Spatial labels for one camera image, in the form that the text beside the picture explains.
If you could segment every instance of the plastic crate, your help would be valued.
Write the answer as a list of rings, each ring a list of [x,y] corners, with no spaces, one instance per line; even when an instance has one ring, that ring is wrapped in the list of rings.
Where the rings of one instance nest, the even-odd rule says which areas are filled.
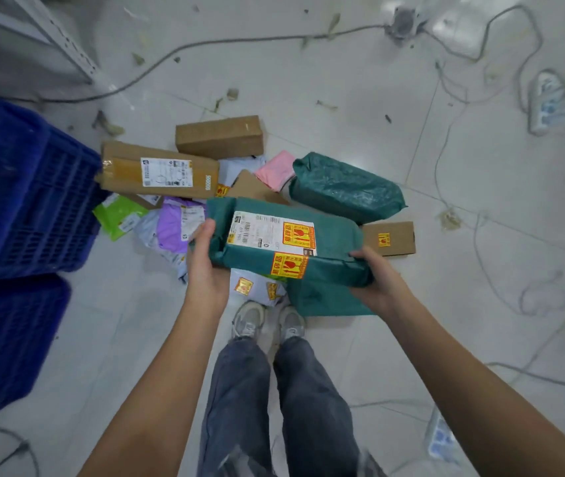
[[[99,155],[37,114],[0,101],[0,279],[74,271],[107,195]]]
[[[0,281],[0,409],[31,392],[70,295],[56,275]]]

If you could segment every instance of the tile floor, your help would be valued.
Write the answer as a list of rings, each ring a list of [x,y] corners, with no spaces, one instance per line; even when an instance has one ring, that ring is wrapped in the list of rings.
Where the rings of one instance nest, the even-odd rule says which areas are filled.
[[[446,39],[453,47],[474,52],[485,22],[519,1],[533,8],[545,35],[522,86],[542,68],[565,74],[565,0],[454,0],[441,17],[448,21],[434,28],[441,35],[450,32]],[[132,79],[145,68],[133,65],[133,51],[151,63],[170,48],[195,40],[320,32],[337,12],[342,13],[341,29],[382,23],[381,4],[75,0],[52,8],[95,54],[103,79],[93,88],[65,87],[51,93],[91,93]],[[127,15],[124,7],[140,18]],[[113,123],[126,128],[124,142],[174,149],[175,124],[259,114],[267,130],[267,157],[283,149],[299,157],[311,150],[322,152],[401,184],[409,207],[394,220],[415,222],[417,254],[394,258],[393,264],[478,358],[523,366],[565,321],[565,125],[542,138],[526,132],[526,117],[506,84],[532,50],[532,32],[522,16],[509,15],[498,23],[486,60],[477,66],[447,56],[426,38],[398,48],[381,30],[313,41],[304,50],[296,41],[210,46],[180,53],[180,63],[169,60],[121,95],[50,105],[44,116],[97,148],[101,136],[90,123],[102,108]],[[437,157],[462,105],[440,89],[435,60],[448,62],[448,74],[470,87],[471,98],[502,88],[501,95],[470,106],[455,123],[437,165],[438,188]],[[490,71],[488,86],[482,70]],[[13,80],[12,87],[22,82],[38,87],[32,78]],[[223,102],[213,113],[216,99],[229,87],[239,88],[239,100]],[[317,106],[317,100],[338,109]],[[441,230],[442,195],[457,207],[467,227]],[[475,234],[470,227],[478,214],[488,220]],[[499,297],[488,284],[475,246]],[[0,412],[1,426],[32,442],[44,477],[72,477],[79,471],[164,341],[185,291],[167,265],[132,235],[116,243],[100,235],[86,265],[66,277],[73,287],[72,302],[38,382],[27,398]],[[536,316],[518,314],[524,288],[524,307]],[[195,473],[212,365],[227,341],[237,306],[236,301],[229,303],[216,336],[181,476]],[[377,318],[311,319],[307,339],[352,406],[394,401],[352,410],[360,444],[387,473],[411,460],[400,475],[471,472],[420,461],[433,401]],[[270,343],[264,343],[266,349]],[[565,329],[534,362],[533,371],[565,380]],[[508,381],[515,377],[510,371],[500,374]],[[565,432],[565,387],[530,378],[520,379],[515,387]],[[286,475],[273,382],[271,396],[274,467]],[[0,458],[9,446],[0,438]],[[11,461],[0,475],[33,473],[22,458]]]

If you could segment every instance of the blue jeans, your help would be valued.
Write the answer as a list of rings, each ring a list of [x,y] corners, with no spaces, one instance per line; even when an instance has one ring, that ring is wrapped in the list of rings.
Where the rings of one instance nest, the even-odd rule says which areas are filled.
[[[355,477],[359,450],[347,403],[310,344],[285,341],[274,359],[290,477]],[[269,363],[252,338],[232,340],[218,356],[201,432],[197,477],[216,472],[234,449],[255,475],[273,473],[269,443]]]

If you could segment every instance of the hand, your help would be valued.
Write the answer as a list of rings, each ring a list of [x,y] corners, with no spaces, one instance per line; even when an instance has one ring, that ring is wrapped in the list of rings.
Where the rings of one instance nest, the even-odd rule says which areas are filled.
[[[205,315],[220,318],[230,296],[230,270],[215,268],[209,260],[209,242],[216,227],[214,219],[206,219],[194,232],[194,250],[188,245],[188,288],[185,304]]]
[[[350,288],[350,291],[380,318],[386,321],[399,311],[404,301],[415,299],[399,273],[373,249],[365,246],[350,255],[366,259],[375,277],[366,288]]]

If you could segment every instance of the shoe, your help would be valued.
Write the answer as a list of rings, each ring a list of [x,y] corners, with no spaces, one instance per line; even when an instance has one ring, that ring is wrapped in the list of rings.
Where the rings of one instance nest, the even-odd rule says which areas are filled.
[[[291,337],[305,337],[305,319],[298,314],[293,306],[283,308],[280,316],[281,344]]]
[[[262,304],[248,301],[243,304],[231,323],[233,338],[250,337],[257,339],[265,321],[265,309]]]

